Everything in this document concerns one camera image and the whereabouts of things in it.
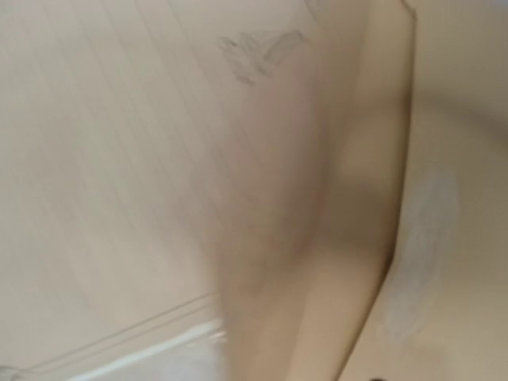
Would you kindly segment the brown kraft envelope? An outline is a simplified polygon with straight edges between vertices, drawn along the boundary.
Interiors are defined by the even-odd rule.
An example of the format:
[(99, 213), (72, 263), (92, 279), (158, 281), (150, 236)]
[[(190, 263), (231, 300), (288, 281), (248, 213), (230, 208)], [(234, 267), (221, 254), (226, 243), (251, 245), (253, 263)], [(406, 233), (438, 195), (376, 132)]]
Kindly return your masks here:
[(412, 1), (397, 245), (343, 380), (507, 377), (507, 4)]

